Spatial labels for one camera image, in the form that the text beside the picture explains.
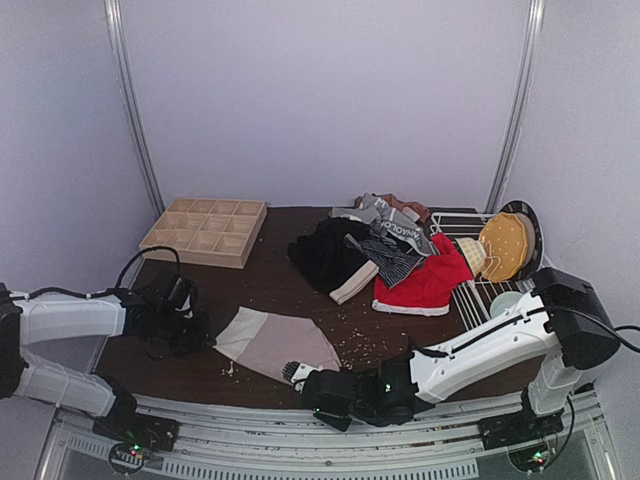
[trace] white wire rack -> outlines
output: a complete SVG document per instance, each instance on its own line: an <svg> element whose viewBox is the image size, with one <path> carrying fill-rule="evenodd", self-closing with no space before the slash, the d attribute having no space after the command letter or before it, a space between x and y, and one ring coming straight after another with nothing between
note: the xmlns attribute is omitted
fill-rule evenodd
<svg viewBox="0 0 640 480"><path fill-rule="evenodd" d="M471 237L478 239L480 231L494 214L435 212L431 215L431 234L444 233L450 239ZM533 288L531 280L517 282L491 283L476 277L474 281L464 282L453 291L453 302L467 330L479 327L491 319L489 306L501 293L509 291L526 292Z"/></svg>

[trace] red garment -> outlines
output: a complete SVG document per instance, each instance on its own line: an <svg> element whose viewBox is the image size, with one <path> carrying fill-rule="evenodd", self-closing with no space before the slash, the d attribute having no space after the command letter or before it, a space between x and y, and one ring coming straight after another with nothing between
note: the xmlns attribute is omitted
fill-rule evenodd
<svg viewBox="0 0 640 480"><path fill-rule="evenodd" d="M388 289L380 277L374 289L374 310L412 315L444 315L449 312L451 292L473 275L464 257L444 233L431 237L440 255L431 255L402 283Z"/></svg>

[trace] striped garment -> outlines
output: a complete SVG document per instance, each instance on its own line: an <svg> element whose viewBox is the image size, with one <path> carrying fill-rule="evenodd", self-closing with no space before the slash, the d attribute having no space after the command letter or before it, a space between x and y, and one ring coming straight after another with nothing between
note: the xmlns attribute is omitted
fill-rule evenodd
<svg viewBox="0 0 640 480"><path fill-rule="evenodd" d="M404 253L393 238L380 235L375 229L360 242L351 235L346 235L345 243L358 249L378 266L378 274L387 288L393 288L402 282L424 260L423 256L414 251Z"/></svg>

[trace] clothing pile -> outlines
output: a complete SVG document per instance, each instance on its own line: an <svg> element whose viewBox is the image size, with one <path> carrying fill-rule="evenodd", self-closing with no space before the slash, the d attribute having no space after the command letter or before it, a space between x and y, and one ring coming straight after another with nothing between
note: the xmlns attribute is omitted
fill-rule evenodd
<svg viewBox="0 0 640 480"><path fill-rule="evenodd" d="M418 202L366 193L353 208L333 208L288 254L307 281L341 305L374 278L372 307L382 312L444 315L451 292L473 280L462 255L438 234L425 236L429 210Z"/></svg>

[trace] wooden tray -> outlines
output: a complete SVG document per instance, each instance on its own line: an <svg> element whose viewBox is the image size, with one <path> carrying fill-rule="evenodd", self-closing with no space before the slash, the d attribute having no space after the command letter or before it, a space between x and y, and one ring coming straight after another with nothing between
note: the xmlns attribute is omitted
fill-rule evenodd
<svg viewBox="0 0 640 480"><path fill-rule="evenodd" d="M244 268L266 216L265 202L179 198L151 228L140 249L164 245L175 248L184 263ZM166 250L144 257L174 259Z"/></svg>

